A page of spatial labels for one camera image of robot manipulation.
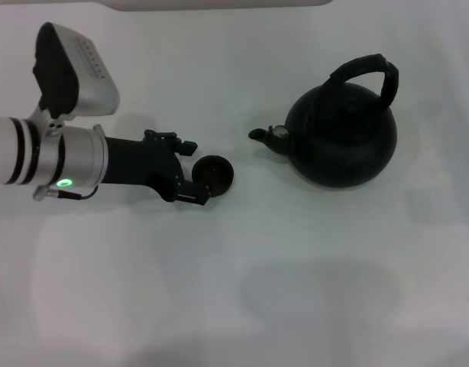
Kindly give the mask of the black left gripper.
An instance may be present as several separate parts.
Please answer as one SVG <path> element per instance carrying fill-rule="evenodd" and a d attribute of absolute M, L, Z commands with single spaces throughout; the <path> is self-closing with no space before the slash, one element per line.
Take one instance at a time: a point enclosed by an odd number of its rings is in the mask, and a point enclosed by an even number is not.
<path fill-rule="evenodd" d="M 198 145 L 183 141 L 175 132 L 147 129 L 140 141 L 107 138 L 108 164 L 104 184 L 144 186 L 155 190 L 167 201 L 174 200 L 204 206 L 211 197 L 207 185 L 183 182 L 176 153 L 192 156 Z"/>

